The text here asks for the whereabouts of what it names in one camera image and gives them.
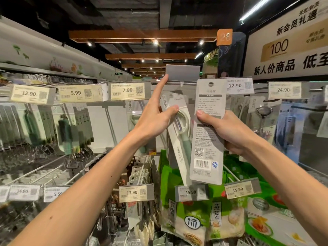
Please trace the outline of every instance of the gold coupon graphic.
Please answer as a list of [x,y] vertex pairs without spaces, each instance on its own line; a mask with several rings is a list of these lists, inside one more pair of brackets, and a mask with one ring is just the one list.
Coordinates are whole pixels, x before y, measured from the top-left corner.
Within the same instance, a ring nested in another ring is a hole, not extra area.
[[261,62],[328,45],[328,19],[281,37],[262,48]]

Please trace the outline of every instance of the orange sign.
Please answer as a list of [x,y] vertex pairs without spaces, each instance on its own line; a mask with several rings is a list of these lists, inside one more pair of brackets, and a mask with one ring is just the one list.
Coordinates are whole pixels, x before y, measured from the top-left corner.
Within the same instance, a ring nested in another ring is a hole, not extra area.
[[219,29],[216,35],[216,45],[231,45],[232,43],[232,29]]

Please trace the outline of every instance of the black ceiling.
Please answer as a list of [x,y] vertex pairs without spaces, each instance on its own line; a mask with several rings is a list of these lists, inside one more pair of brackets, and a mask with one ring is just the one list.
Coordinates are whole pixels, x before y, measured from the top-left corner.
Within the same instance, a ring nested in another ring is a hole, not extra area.
[[[220,29],[249,34],[281,16],[297,0],[271,0],[241,24],[240,17],[260,0],[0,0],[0,14],[64,42],[110,65],[106,53],[199,52],[197,43],[105,44],[89,47],[68,37],[77,29]],[[295,6],[307,0],[300,0]],[[215,48],[205,43],[204,52]],[[201,64],[202,57],[188,61]]]

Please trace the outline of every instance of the finger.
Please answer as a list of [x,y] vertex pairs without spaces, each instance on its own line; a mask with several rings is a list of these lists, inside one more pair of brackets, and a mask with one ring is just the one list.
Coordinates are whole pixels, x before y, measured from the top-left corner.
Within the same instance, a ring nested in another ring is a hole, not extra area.
[[213,127],[218,127],[219,126],[219,124],[220,124],[220,121],[221,121],[221,119],[219,119],[219,118],[215,118],[215,117],[213,117],[213,116],[211,116],[211,115],[208,115],[208,114],[206,114],[204,111],[202,111],[202,110],[198,110],[197,112],[196,112],[196,115],[197,115],[197,118],[200,120],[200,121],[202,121],[202,122],[204,122],[204,123],[207,123],[207,124],[211,124]]
[[153,91],[151,99],[154,99],[156,101],[159,100],[162,93],[162,89],[166,84],[166,82],[168,81],[168,79],[169,79],[169,74],[165,74],[165,76],[161,79],[161,81],[159,81],[158,84],[156,85],[156,88]]
[[167,119],[168,121],[171,120],[173,116],[176,115],[176,113],[179,111],[179,106],[174,105],[169,107],[166,111],[162,112],[160,115],[164,117],[164,119]]

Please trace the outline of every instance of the person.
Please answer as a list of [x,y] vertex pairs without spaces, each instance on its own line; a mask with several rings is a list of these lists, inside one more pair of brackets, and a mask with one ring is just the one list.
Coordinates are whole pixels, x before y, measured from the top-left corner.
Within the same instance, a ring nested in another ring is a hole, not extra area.
[[[85,242],[134,153],[162,133],[178,112],[177,106],[160,112],[159,98],[167,80],[168,75],[165,75],[157,84],[135,128],[37,215],[10,246],[81,246]],[[231,111],[226,111],[222,119],[200,110],[196,115],[215,128],[228,150],[241,155],[258,169],[319,246],[327,245],[328,189],[325,186],[257,136]]]

